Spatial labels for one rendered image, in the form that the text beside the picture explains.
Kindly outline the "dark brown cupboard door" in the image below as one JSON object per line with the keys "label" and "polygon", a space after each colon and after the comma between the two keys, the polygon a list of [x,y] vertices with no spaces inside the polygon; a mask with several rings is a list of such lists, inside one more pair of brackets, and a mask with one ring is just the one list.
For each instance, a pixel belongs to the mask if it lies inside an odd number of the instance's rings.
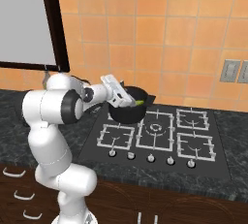
{"label": "dark brown cupboard door", "polygon": [[248,224],[248,204],[151,189],[148,224]]}
{"label": "dark brown cupboard door", "polygon": [[99,224],[148,224],[149,192],[144,187],[99,180],[94,192],[85,198]]}

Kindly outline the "grey wall cupboard door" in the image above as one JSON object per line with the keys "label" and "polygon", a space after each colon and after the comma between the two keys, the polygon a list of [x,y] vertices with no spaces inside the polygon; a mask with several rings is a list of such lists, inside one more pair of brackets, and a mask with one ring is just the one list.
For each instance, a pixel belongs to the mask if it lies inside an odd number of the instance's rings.
{"label": "grey wall cupboard door", "polygon": [[0,68],[70,70],[58,0],[0,0]]}

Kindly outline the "black cooking pot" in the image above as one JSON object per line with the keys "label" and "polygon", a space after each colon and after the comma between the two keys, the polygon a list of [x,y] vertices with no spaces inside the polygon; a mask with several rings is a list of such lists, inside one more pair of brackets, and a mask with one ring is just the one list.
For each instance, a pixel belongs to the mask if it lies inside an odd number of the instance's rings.
{"label": "black cooking pot", "polygon": [[125,90],[135,100],[142,101],[142,104],[125,108],[115,108],[108,105],[108,112],[113,120],[121,124],[138,123],[145,117],[147,108],[152,106],[155,96],[149,95],[145,90],[135,86],[125,86]]}

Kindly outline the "black gas hob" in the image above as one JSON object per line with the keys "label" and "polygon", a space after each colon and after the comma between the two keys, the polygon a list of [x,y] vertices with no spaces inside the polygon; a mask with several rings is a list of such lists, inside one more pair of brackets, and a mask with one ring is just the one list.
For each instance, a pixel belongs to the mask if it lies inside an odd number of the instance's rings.
{"label": "black gas hob", "polygon": [[[109,157],[112,149],[116,156]],[[128,152],[135,153],[135,159],[129,160]],[[153,163],[146,160],[150,154],[155,157]],[[175,162],[172,166],[167,164],[170,156]],[[190,159],[196,162],[193,169],[187,167]],[[204,109],[154,105],[140,122],[120,124],[104,106],[78,160],[231,178],[213,111]]]}

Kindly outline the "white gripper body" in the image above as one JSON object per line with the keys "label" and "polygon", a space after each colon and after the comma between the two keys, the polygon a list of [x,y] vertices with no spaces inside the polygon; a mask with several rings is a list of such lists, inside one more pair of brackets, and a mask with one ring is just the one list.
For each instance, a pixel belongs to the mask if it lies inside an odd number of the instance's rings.
{"label": "white gripper body", "polygon": [[114,75],[101,76],[101,81],[108,92],[107,101],[113,107],[129,107],[130,106],[129,94],[121,86],[121,84],[114,77]]}

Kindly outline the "grey wall socket plate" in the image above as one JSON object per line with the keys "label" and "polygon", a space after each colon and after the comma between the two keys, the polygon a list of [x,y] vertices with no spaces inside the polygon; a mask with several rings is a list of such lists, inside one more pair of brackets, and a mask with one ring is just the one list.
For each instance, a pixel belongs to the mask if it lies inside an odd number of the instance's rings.
{"label": "grey wall socket plate", "polygon": [[239,83],[248,83],[248,60],[244,60],[238,77]]}
{"label": "grey wall socket plate", "polygon": [[239,66],[239,60],[226,59],[223,65],[220,81],[235,82]]}

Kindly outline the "dark brown drawer front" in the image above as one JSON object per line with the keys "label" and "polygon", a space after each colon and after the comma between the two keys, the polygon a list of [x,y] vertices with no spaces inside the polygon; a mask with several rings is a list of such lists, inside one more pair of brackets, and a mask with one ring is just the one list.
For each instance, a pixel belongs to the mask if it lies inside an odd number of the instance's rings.
{"label": "dark brown drawer front", "polygon": [[[25,170],[26,174],[22,178],[7,177],[4,176],[2,173],[5,167],[8,167],[9,172],[21,173],[22,171]],[[28,188],[36,187],[38,185],[34,176],[34,171],[32,169],[14,166],[14,165],[6,165],[6,164],[0,164],[0,183],[9,183],[10,185],[16,185],[16,186],[28,187]]]}
{"label": "dark brown drawer front", "polygon": [[[32,193],[36,195],[32,201],[21,201],[14,198],[14,192],[16,190],[20,196],[30,196]],[[28,188],[7,183],[0,184],[0,200],[3,203],[20,203],[40,208],[58,209],[57,193],[41,185]]]}
{"label": "dark brown drawer front", "polygon": [[[8,218],[9,224],[51,224],[53,219],[58,215],[57,211],[49,208],[40,208],[33,205],[20,203],[6,203],[0,205],[4,215]],[[24,210],[30,215],[43,214],[40,220],[29,220],[22,216]]]}

